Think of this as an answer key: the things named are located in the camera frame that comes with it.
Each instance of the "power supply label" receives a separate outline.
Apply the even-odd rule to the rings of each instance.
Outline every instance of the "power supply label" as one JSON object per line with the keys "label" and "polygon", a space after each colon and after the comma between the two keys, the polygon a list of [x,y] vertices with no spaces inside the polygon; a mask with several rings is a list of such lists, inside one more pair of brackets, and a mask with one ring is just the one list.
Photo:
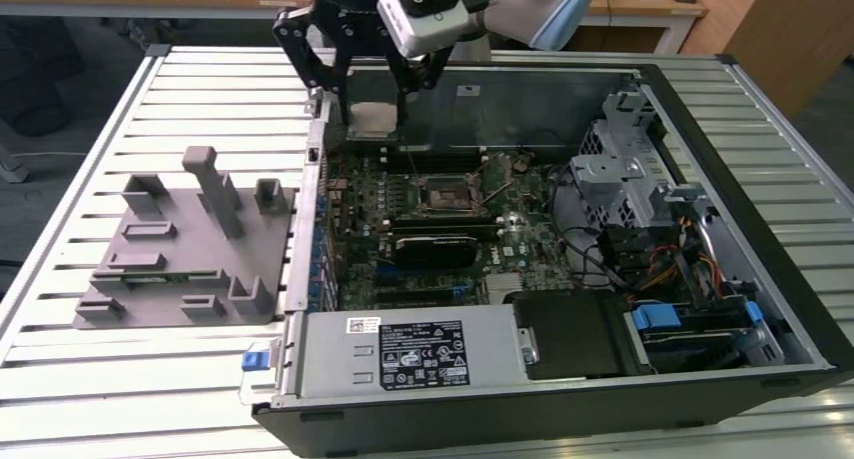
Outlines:
{"label": "power supply label", "polygon": [[463,322],[383,324],[379,361],[381,385],[387,391],[467,386]]}

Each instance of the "blue plastic clip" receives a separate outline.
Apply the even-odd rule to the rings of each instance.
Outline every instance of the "blue plastic clip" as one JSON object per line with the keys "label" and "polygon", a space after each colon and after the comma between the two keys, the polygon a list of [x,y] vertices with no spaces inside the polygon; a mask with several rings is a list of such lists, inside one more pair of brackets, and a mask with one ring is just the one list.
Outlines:
{"label": "blue plastic clip", "polygon": [[270,369],[270,351],[247,351],[243,353],[243,372],[264,371]]}
{"label": "blue plastic clip", "polygon": [[631,311],[631,319],[639,331],[661,327],[679,327],[682,321],[670,304],[645,304]]}
{"label": "blue plastic clip", "polygon": [[747,301],[745,303],[745,310],[747,311],[747,316],[750,316],[750,320],[753,321],[754,325],[761,323],[765,319],[765,316],[762,315],[759,304],[757,304],[754,301]]}

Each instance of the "green circuit board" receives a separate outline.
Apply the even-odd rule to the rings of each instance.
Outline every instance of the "green circuit board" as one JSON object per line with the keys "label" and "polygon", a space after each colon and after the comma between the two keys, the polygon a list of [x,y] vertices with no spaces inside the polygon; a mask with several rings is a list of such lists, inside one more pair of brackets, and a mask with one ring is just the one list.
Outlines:
{"label": "green circuit board", "polygon": [[[376,295],[397,291],[453,289],[458,291],[454,304],[489,304],[483,280],[489,274],[507,272],[519,274],[526,290],[573,287],[570,264],[543,208],[554,167],[521,166],[526,159],[523,153],[489,153],[469,174],[390,174],[376,157],[346,157],[331,164],[339,310],[394,307],[378,302]],[[442,191],[471,186],[466,197],[477,198],[478,206],[455,203],[453,192],[442,192],[451,195],[443,199],[430,190],[431,184],[441,184]],[[395,238],[385,221],[461,216],[489,218],[503,225],[499,240],[478,244],[473,266],[449,271],[397,270]],[[418,305],[407,303],[406,307]]]}

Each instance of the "motherboard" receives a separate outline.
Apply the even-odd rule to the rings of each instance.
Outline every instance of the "motherboard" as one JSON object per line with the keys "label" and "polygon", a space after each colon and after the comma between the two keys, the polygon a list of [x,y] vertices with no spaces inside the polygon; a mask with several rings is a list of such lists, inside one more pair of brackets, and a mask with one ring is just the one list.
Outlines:
{"label": "motherboard", "polygon": [[573,287],[547,206],[558,168],[531,152],[473,151],[330,163],[339,310],[501,303],[521,288]]}

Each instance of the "metal slotted table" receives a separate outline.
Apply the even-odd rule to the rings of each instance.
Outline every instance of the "metal slotted table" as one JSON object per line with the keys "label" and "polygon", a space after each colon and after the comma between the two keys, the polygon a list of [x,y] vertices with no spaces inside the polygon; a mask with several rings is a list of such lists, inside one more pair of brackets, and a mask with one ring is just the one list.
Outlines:
{"label": "metal slotted table", "polygon": [[[836,319],[854,337],[854,200],[738,66],[711,57],[498,53],[498,61],[655,62]],[[78,298],[126,203],[134,172],[191,187],[187,146],[211,145],[235,186],[300,187],[310,115],[272,48],[175,47],[147,57],[0,304],[0,456],[292,457],[240,404],[240,356],[266,326],[78,331]],[[689,160],[670,144],[685,176]],[[292,222],[312,211],[298,208]],[[290,266],[283,266],[287,286]],[[715,426],[498,444],[394,457],[849,457],[854,392],[842,385],[769,403]]]}

